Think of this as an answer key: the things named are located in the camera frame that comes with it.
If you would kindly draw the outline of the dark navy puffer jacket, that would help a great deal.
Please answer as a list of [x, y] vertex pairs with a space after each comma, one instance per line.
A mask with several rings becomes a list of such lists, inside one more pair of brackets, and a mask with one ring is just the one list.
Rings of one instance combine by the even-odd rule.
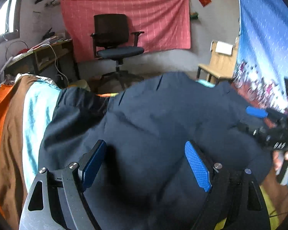
[[230, 170], [249, 168], [259, 182], [270, 172], [270, 153], [237, 128], [240, 121], [263, 124], [247, 106], [228, 83], [209, 88], [184, 73], [144, 80], [111, 98], [64, 89], [38, 165], [65, 168], [103, 140], [104, 164], [85, 194], [101, 228], [191, 229], [206, 193], [185, 157], [188, 140]]

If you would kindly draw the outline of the light wooden chair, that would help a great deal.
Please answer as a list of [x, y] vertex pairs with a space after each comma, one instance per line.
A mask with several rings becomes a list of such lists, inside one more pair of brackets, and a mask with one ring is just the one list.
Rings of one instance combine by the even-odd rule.
[[239, 38], [236, 38], [231, 56], [215, 52], [217, 40], [212, 40], [210, 45], [211, 58], [209, 64], [199, 64], [196, 78], [200, 78], [201, 71], [207, 73], [206, 80], [213, 84], [220, 81], [231, 81], [237, 61]]

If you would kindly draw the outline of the blue patterned hanging curtain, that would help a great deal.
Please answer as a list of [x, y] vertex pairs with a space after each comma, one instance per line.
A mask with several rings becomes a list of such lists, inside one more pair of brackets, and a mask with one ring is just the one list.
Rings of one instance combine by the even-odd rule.
[[288, 7], [283, 0], [239, 0], [234, 84], [261, 108], [288, 110]]

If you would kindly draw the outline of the white paper on chair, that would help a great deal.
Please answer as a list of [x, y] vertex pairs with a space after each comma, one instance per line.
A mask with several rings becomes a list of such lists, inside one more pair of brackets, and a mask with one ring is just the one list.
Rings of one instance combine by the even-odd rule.
[[218, 41], [216, 43], [215, 52], [223, 55], [231, 56], [233, 51], [233, 45], [225, 42]]

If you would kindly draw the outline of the multicolour striped bed quilt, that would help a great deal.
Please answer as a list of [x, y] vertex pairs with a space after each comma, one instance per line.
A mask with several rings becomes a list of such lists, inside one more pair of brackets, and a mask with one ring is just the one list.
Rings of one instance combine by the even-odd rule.
[[[41, 168], [40, 145], [61, 91], [31, 75], [13, 86], [0, 87], [0, 214], [12, 229], [19, 227], [31, 181]], [[288, 212], [288, 187], [277, 183], [273, 161], [259, 184], [277, 218], [283, 220]]]

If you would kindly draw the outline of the wooden desk with shelf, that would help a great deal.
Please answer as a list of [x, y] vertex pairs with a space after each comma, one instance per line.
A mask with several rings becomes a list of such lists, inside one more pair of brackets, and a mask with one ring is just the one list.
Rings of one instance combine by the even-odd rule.
[[70, 57], [75, 78], [77, 81], [80, 80], [78, 63], [74, 56], [74, 46], [71, 39], [59, 40], [52, 44], [44, 41], [25, 53], [10, 57], [0, 70], [0, 79], [4, 81], [8, 77], [25, 73], [40, 75], [47, 68], [54, 65], [56, 73], [62, 76], [65, 81], [70, 81], [62, 72], [60, 59], [65, 56]]

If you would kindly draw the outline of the black office chair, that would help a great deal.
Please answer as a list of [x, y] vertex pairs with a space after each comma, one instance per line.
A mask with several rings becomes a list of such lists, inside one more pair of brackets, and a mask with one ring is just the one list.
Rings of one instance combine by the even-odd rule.
[[138, 46], [139, 36], [144, 31], [129, 31], [128, 17], [125, 14], [99, 14], [94, 16], [93, 40], [94, 58], [116, 62], [115, 71], [103, 74], [99, 86], [111, 80], [117, 80], [122, 89], [126, 88], [126, 80], [142, 81], [143, 77], [121, 70], [123, 61], [145, 52]]

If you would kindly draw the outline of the window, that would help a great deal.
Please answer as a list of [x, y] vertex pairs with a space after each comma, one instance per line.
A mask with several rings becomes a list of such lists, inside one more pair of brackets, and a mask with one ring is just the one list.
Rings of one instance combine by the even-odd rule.
[[0, 43], [20, 37], [22, 0], [7, 0], [0, 8]]

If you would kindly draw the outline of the pink checked wall cloth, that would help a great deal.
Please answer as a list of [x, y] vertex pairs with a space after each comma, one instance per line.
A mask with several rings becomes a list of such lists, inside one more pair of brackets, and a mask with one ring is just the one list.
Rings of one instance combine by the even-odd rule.
[[125, 14], [130, 31], [141, 31], [145, 52], [190, 49], [189, 0], [61, 0], [61, 12], [77, 62], [94, 59], [94, 16]]

